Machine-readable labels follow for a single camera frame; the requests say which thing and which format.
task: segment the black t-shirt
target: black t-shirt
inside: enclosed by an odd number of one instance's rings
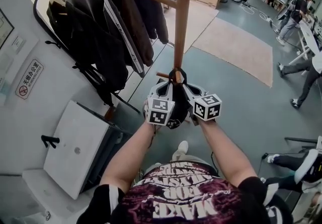
[[[299,23],[302,20],[302,15],[300,14],[300,10],[304,14],[306,14],[306,12],[307,12],[307,0],[296,0],[295,9],[292,12],[291,17],[297,23]]]
[[[287,212],[285,203],[275,196],[282,206],[265,208],[266,195],[257,177],[234,187],[210,165],[171,162],[147,173],[127,194],[112,185],[99,186],[77,224],[281,223],[271,217],[280,219]]]

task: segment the gray floor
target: gray floor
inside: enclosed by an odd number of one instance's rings
[[[275,10],[260,0],[249,0],[249,2],[271,18],[276,15]],[[281,79],[275,71],[275,64],[278,61],[288,63],[296,56],[296,49],[291,46],[281,49],[275,33],[269,24],[259,17],[257,11],[253,15],[248,14],[231,0],[227,4],[221,4],[218,9],[220,12],[217,17],[252,33],[273,47],[273,87],[269,88],[234,65],[194,47],[184,56],[183,70],[187,73],[189,83],[200,85],[222,99],[223,112],[217,122],[245,152],[257,171],[260,158],[265,152],[298,151],[299,144],[286,143],[285,136],[317,138],[322,135],[320,92],[314,85],[302,108],[299,111],[293,109],[289,99],[296,98],[301,93],[304,77],[293,74]],[[160,43],[154,44],[156,54],[162,48]],[[142,108],[150,88],[158,80],[155,73],[157,71],[169,73],[173,67],[173,55],[173,48],[165,46],[130,98],[129,102],[133,106]],[[196,62],[203,67],[196,68]],[[124,104],[120,104],[115,122],[135,131],[143,122],[143,118]],[[183,140],[189,142],[189,154],[211,162],[211,151],[200,127],[195,127],[192,123],[183,123],[177,129],[169,130],[164,127],[157,133],[142,167],[147,168],[156,162],[166,163]],[[260,176],[284,174],[282,170],[262,163]]]

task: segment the wooden coat rack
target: wooden coat rack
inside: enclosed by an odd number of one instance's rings
[[[176,9],[174,68],[181,68],[183,51],[184,51],[185,40],[186,40],[190,0],[177,0],[177,1],[155,0],[155,1],[166,4],[169,7]],[[162,76],[166,78],[169,77],[167,74],[164,74],[164,73],[158,73],[158,76]],[[181,74],[179,71],[176,71],[176,82],[181,83]]]

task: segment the brown jacket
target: brown jacket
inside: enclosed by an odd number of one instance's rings
[[[120,12],[135,47],[145,65],[151,66],[153,48],[144,22],[134,0],[112,0]]]

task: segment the white shoe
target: white shoe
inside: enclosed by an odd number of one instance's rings
[[[282,46],[285,46],[285,41],[284,41],[282,38],[280,38],[280,36],[277,36],[277,37],[276,37],[276,40],[277,40],[279,43],[281,43],[281,45],[282,45]]]
[[[268,156],[267,157],[267,163],[274,163],[274,159],[276,158],[276,157],[279,157],[280,155],[279,154],[274,154],[274,155],[272,155],[272,156]]]
[[[183,152],[184,154],[187,154],[188,152],[188,142],[187,141],[182,141],[179,146],[178,146],[178,151]]]

